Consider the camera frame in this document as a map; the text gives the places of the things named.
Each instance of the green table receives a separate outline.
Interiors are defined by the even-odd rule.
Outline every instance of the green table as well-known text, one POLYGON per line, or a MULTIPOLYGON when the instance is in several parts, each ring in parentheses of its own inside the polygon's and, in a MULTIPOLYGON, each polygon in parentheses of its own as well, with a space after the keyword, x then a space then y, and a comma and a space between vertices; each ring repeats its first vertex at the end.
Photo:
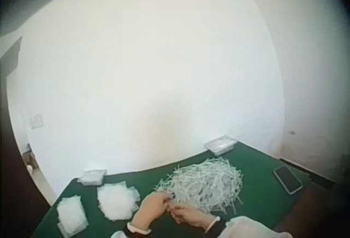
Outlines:
MULTIPOLYGON (((142 200, 146 195, 152 192, 159 180, 165 178, 176 166, 179 165, 182 167, 198 164, 212 157, 213 155, 211 152, 207 151, 180 162, 151 170, 106 176, 104 182, 116 183, 126 181, 128 187, 134 186, 139 191, 142 200)), ((223 157, 229 159, 230 162, 244 174, 243 189, 240 194, 244 205, 240 205, 238 202, 235 203, 237 216, 247 216, 265 224, 271 229, 273 229, 295 205, 301 197, 305 186, 310 182, 308 174, 291 168, 303 183, 304 188, 293 195, 288 195, 272 173, 274 169, 284 165, 284 163, 243 143, 236 144, 235 148, 224 154, 223 157)), ((105 218, 98 208, 97 188, 85 187, 78 183, 77 179, 73 179, 44 217, 32 237, 62 237, 57 228, 58 215, 56 207, 62 198, 71 197, 73 195, 81 196, 81 203, 84 206, 87 221, 89 222, 89 226, 75 237, 109 238, 114 232, 121 230, 128 222, 126 220, 111 222, 105 218)), ((226 219, 234 217, 231 208, 227 210, 227 214, 219 213, 218 215, 226 219)), ((202 233, 201 230, 187 225, 177 225, 167 214, 155 221, 151 229, 155 238, 196 238, 201 237, 202 233)))

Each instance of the wall outlet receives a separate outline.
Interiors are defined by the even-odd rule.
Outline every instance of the wall outlet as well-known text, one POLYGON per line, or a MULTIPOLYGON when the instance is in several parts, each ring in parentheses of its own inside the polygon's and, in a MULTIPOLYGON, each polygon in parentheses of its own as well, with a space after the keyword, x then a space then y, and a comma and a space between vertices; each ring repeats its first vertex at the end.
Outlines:
POLYGON ((43 117, 40 114, 37 114, 29 118, 28 121, 29 121, 29 126, 31 127, 32 130, 37 129, 38 127, 44 126, 43 117))

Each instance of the white sleeve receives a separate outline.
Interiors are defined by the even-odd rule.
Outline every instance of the white sleeve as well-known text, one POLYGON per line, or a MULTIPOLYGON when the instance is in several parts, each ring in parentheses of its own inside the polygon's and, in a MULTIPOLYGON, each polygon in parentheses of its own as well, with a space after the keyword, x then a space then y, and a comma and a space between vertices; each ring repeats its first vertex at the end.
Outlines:
POLYGON ((293 238, 289 233, 277 233, 248 217, 240 216, 226 223, 218 238, 293 238))

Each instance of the person's hand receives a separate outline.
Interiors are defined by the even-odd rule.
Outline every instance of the person's hand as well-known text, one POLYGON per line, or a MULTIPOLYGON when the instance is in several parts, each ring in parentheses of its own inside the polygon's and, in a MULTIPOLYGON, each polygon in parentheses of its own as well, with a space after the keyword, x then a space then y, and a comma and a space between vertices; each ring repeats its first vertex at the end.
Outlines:
POLYGON ((140 209, 133 217, 131 225, 141 230, 148 230, 150 224, 165 212, 167 205, 167 193, 149 194, 142 201, 140 209))
POLYGON ((168 211, 170 211, 176 223, 180 224, 185 222, 194 227, 201 227, 204 230, 215 220, 215 216, 206 214, 187 204, 169 203, 168 211))

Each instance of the phone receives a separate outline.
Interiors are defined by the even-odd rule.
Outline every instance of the phone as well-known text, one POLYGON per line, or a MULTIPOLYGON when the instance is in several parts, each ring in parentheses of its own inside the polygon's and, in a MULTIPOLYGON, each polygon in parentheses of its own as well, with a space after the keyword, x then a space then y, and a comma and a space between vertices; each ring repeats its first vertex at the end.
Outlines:
POLYGON ((283 188, 288 194, 294 194, 302 189, 301 181, 291 172, 287 166, 282 166, 273 171, 283 188))

